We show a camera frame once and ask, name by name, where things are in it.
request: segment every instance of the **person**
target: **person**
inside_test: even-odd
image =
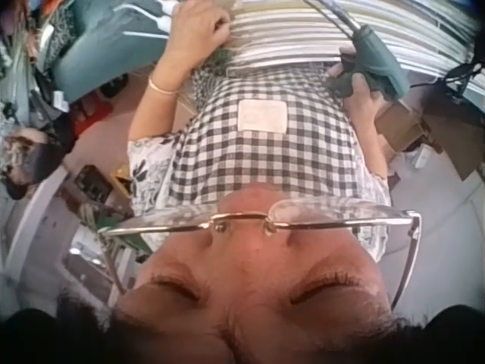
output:
[[[49,177],[72,151],[77,137],[67,114],[37,130],[23,127],[5,137],[6,165],[1,180],[8,195],[23,199],[29,188]]]
[[[347,117],[319,64],[237,79],[202,67],[193,78],[201,112],[171,133],[177,90],[227,41],[228,22],[209,0],[178,6],[130,128],[141,216],[123,226],[150,228],[169,216],[178,232],[144,235],[155,252],[105,322],[62,297],[56,318],[27,310],[4,322],[5,347],[28,344],[2,355],[118,364],[471,361],[483,350],[481,313],[454,307],[426,327],[392,313],[376,263],[385,231],[273,229],[268,217],[314,221],[304,196],[325,193],[335,209],[360,197],[370,202],[354,207],[381,202],[386,211],[373,125],[380,100],[358,77]]]

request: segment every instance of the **gold bracelet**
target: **gold bracelet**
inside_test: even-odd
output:
[[[162,95],[167,95],[167,96],[173,96],[173,95],[176,95],[180,92],[180,90],[178,89],[177,91],[166,91],[164,89],[161,89],[159,87],[157,87],[157,85],[155,85],[153,83],[153,80],[152,80],[152,75],[150,74],[149,76],[149,86],[154,90],[156,91],[157,93],[161,93]]]

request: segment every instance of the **white cable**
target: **white cable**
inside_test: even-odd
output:
[[[156,22],[157,28],[162,32],[166,32],[166,33],[170,32],[170,29],[172,27],[172,19],[168,15],[162,15],[161,17],[157,17],[156,15],[153,15],[147,12],[147,10],[141,9],[138,6],[135,6],[132,4],[119,5],[116,8],[114,8],[113,11],[119,11],[123,9],[131,9],[131,10],[137,11],[141,15],[144,15],[148,19],[151,19],[154,22]]]
[[[143,32],[129,32],[127,30],[123,31],[125,36],[141,36],[143,38],[157,38],[157,39],[168,39],[168,36],[164,34],[154,34],[154,33],[143,33]]]

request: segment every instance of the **glasses frame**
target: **glasses frame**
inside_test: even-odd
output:
[[[276,233],[278,230],[325,230],[335,228],[359,228],[364,226],[383,226],[383,225],[406,225],[410,224],[408,235],[411,242],[408,248],[408,257],[402,271],[401,281],[391,302],[391,309],[394,310],[404,294],[412,272],[414,271],[416,258],[418,257],[419,245],[422,232],[421,215],[413,210],[400,211],[401,216],[388,218],[353,218],[344,221],[326,221],[318,223],[286,223],[274,222],[269,215],[263,212],[230,212],[224,214],[213,214],[207,221],[187,226],[157,225],[150,227],[104,227],[98,231],[106,237],[116,237],[128,234],[152,234],[152,233],[179,233],[206,230],[214,227],[217,232],[224,232],[228,221],[233,220],[263,220],[266,231],[269,234]]]

